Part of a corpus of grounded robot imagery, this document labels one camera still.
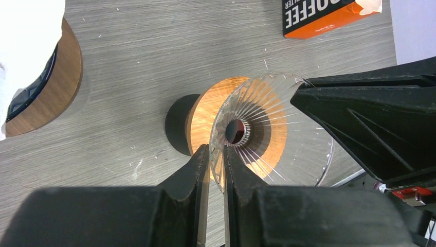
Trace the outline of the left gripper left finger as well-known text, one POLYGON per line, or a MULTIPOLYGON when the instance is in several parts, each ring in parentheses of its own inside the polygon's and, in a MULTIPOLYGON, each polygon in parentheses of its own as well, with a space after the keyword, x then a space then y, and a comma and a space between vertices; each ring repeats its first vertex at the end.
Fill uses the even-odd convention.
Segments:
POLYGON ((210 188, 209 146, 158 185, 155 246, 205 246, 210 188))

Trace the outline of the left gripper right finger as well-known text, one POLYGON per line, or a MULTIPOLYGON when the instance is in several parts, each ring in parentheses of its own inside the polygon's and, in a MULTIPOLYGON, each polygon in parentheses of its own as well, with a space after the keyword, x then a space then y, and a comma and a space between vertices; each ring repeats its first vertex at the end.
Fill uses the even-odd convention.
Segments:
POLYGON ((262 223, 255 192, 268 184, 246 167, 232 147, 224 147, 223 158, 225 246, 261 246, 262 223))

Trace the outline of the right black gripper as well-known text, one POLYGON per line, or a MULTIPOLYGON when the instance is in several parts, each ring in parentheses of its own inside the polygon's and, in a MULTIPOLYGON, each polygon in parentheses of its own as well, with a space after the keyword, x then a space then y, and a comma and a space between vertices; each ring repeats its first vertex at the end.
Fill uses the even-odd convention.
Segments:
POLYGON ((414 244, 435 246, 435 58, 310 78, 290 103, 381 182, 361 170, 341 186, 383 193, 414 244))

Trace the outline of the clear glass dripper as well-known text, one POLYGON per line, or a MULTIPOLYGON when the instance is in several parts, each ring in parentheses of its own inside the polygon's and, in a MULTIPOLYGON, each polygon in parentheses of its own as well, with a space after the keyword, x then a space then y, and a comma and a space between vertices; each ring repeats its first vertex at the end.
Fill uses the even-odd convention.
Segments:
POLYGON ((224 149, 273 185, 320 186, 332 163, 335 141, 291 104, 298 89, 312 84, 290 73, 268 72, 238 86, 213 122, 209 158, 224 190, 224 149))

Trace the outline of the light wooden ring holder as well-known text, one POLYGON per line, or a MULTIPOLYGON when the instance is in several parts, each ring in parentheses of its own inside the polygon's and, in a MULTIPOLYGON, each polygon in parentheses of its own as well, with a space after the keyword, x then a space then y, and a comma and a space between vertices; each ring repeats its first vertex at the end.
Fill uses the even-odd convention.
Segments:
MULTIPOLYGON (((249 81, 248 77, 233 77, 218 82, 199 96, 189 112, 186 121, 186 137, 189 151, 193 155, 200 145, 210 142, 212 126, 222 104, 239 86, 249 81)), ((285 108, 270 86, 259 79, 254 81, 260 87, 256 93, 252 89, 243 89, 247 93, 248 103, 237 117, 248 123, 249 136, 237 146, 249 169, 262 178, 277 171, 279 160, 285 148, 287 124, 285 108)))

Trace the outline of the dark wooden dripper stand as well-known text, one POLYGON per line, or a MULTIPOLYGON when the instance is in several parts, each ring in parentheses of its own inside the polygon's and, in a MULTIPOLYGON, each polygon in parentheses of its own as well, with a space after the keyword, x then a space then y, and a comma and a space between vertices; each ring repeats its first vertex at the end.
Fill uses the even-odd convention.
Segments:
POLYGON ((36 90, 38 95, 14 118, 6 121, 7 137, 37 130, 59 118, 77 97, 82 84, 84 63, 79 41, 66 19, 62 37, 54 52, 50 77, 36 90))

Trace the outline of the blue glass dripper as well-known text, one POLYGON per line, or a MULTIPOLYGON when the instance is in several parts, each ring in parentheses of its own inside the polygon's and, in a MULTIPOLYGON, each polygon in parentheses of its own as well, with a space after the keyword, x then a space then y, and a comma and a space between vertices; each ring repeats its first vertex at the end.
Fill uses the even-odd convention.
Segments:
POLYGON ((37 79, 24 89, 19 89, 11 100, 7 111, 6 122, 17 117, 21 114, 35 99, 39 96, 44 89, 56 64, 58 55, 58 45, 56 45, 51 57, 46 63, 46 66, 37 79))

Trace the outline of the white paper coffee filter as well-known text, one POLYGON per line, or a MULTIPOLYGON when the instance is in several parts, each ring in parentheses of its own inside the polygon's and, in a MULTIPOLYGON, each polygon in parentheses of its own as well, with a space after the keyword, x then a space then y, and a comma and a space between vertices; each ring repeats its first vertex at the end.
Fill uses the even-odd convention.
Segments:
POLYGON ((42 73, 62 36, 65 1, 1 1, 1 140, 10 103, 42 73))

